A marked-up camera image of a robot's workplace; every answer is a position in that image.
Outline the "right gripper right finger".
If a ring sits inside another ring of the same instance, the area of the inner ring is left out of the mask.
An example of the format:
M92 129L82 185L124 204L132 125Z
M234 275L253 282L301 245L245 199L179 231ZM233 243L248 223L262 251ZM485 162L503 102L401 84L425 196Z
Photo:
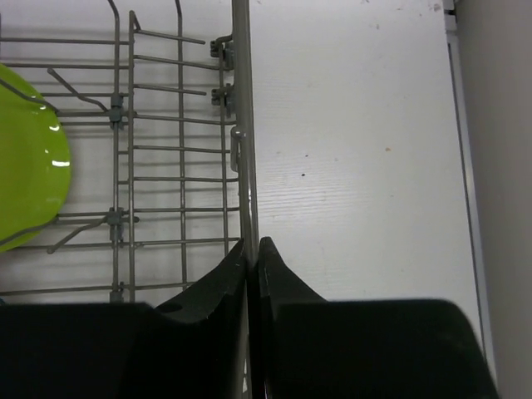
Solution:
M283 261L258 258L263 398L496 398L470 322L434 298L328 301Z

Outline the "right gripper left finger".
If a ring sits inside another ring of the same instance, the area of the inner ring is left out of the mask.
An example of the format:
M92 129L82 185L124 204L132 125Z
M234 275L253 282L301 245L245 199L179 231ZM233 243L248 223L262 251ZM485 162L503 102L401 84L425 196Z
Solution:
M245 274L238 242L212 271L156 307L2 306L2 397L241 397Z

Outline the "grey wire dish rack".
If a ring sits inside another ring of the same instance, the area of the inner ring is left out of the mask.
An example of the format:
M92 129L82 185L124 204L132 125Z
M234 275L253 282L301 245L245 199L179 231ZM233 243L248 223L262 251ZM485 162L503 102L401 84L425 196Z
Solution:
M256 225L229 133L249 116L249 30L184 32L177 1L146 1L146 27L116 1L3 2L1 66L52 108L71 153L57 216L1 251L1 308L147 303L212 271Z

